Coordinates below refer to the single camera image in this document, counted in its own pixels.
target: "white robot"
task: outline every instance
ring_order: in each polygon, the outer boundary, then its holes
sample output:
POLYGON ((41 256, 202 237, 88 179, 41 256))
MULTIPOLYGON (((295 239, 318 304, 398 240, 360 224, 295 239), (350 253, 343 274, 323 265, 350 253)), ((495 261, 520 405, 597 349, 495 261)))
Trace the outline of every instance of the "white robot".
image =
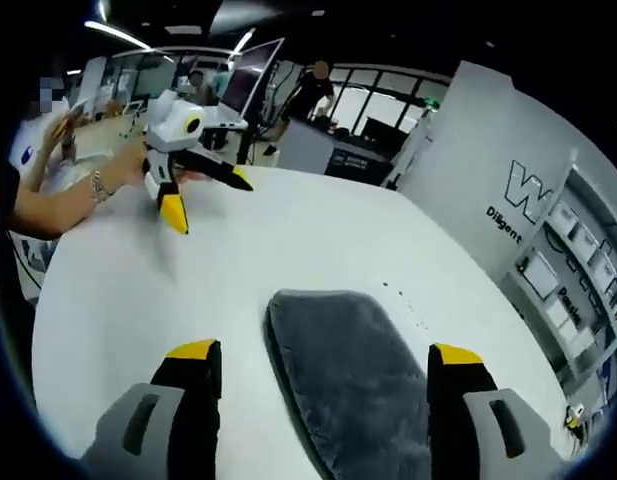
POLYGON ((174 175, 175 166, 203 173, 233 188, 253 188, 233 164, 219 159, 199 143, 204 109, 166 90, 148 109, 143 164, 144 183, 159 212, 177 232, 188 233, 188 220, 174 175))

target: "white box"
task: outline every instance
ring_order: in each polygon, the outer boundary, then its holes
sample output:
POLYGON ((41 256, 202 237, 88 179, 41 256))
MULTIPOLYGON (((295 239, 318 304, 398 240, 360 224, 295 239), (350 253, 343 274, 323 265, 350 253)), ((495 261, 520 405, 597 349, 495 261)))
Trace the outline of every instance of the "white box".
POLYGON ((590 233, 588 227, 579 222, 572 238, 572 248, 584 262, 588 262, 599 248, 597 239, 590 233))
POLYGON ((595 337, 589 328, 584 328, 579 334, 570 342, 570 353, 573 357, 577 358, 584 353, 595 343, 595 337))
POLYGON ((593 281, 599 286, 602 292, 610 286, 610 283, 617 278, 617 271, 612 266, 610 258, 601 250, 597 250, 590 260, 593 281))
POLYGON ((559 230, 565 236, 570 235, 572 229, 575 228, 579 219, 575 212, 572 211, 566 203, 558 201, 550 212, 549 222, 556 230, 559 230))
POLYGON ((542 300, 545 300, 559 286, 557 274, 541 252, 534 252, 530 255, 528 266, 522 275, 542 300))
POLYGON ((546 315, 550 318, 550 321, 557 328, 561 327, 566 320, 570 319, 568 310, 561 303, 559 298, 555 297, 555 301, 546 309, 546 315))
POLYGON ((572 320, 568 319, 559 327, 559 335, 561 335, 569 346, 571 342, 577 338, 577 327, 572 323, 572 320))

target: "gray fuzzy cloth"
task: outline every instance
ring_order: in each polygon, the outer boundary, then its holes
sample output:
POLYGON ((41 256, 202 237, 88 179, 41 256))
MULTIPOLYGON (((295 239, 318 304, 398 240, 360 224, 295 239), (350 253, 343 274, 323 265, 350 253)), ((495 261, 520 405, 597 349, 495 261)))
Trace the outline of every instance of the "gray fuzzy cloth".
POLYGON ((286 399, 329 476, 431 478, 426 379, 373 298, 284 290, 266 322, 286 399))

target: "robot camera eye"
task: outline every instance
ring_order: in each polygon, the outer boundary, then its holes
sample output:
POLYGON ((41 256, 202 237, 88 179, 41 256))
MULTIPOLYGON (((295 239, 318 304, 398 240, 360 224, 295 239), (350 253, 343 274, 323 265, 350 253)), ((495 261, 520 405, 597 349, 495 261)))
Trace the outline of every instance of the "robot camera eye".
POLYGON ((195 118, 188 122, 188 125, 186 125, 186 133, 193 133, 195 130, 197 130, 197 128, 199 128, 200 123, 201 121, 198 118, 195 118))

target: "white tabletop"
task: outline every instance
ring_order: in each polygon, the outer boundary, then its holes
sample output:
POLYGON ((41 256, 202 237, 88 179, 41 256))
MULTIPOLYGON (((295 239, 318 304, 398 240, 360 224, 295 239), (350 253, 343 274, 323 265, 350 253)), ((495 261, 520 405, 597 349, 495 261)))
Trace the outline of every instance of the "white tabletop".
POLYGON ((566 400, 543 352, 485 273, 415 205, 330 177, 247 174, 254 192, 183 186, 187 236, 159 220, 145 191, 125 187, 60 242, 37 307, 33 377, 41 418, 67 454, 81 456, 99 417, 150 381, 169 350, 218 338, 218 478, 318 479, 263 341, 266 305, 283 288, 374 296, 424 371, 431 343, 475 351, 569 454, 566 400))

